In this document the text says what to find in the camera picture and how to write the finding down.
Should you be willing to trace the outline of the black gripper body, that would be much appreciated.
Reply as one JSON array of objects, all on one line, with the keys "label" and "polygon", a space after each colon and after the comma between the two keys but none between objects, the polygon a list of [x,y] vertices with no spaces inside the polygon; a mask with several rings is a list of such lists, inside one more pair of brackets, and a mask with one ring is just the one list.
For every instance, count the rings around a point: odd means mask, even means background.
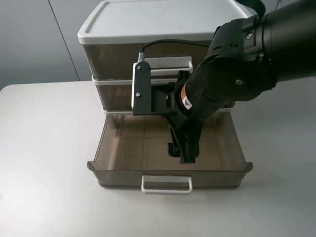
[{"label": "black gripper body", "polygon": [[197,146],[203,128],[203,122],[189,118],[182,102],[181,91],[189,76],[189,72],[179,71],[176,82],[152,85],[152,111],[167,120],[173,144],[177,146]]}]

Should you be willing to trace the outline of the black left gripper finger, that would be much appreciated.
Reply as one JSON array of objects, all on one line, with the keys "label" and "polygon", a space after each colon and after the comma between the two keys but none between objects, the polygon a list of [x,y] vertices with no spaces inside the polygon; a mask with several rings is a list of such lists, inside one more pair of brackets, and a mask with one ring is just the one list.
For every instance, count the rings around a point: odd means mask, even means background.
[{"label": "black left gripper finger", "polygon": [[199,156],[198,142],[184,142],[180,145],[180,163],[193,164]]}]

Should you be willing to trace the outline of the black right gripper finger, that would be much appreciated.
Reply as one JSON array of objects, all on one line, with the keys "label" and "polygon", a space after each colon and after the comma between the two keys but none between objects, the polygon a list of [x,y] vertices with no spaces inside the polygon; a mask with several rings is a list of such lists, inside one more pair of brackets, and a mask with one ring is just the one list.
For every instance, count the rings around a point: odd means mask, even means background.
[{"label": "black right gripper finger", "polygon": [[168,143],[168,155],[174,158],[179,158],[181,156],[181,151],[177,143]]}]

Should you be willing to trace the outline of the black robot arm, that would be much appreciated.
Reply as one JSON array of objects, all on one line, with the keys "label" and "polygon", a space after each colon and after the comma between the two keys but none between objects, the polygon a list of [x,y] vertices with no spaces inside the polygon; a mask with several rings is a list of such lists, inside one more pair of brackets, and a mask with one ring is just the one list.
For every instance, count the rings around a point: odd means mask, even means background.
[{"label": "black robot arm", "polygon": [[231,101],[249,101],[278,82],[316,74],[316,3],[232,20],[217,28],[192,74],[168,85],[168,154],[195,163],[204,122]]}]

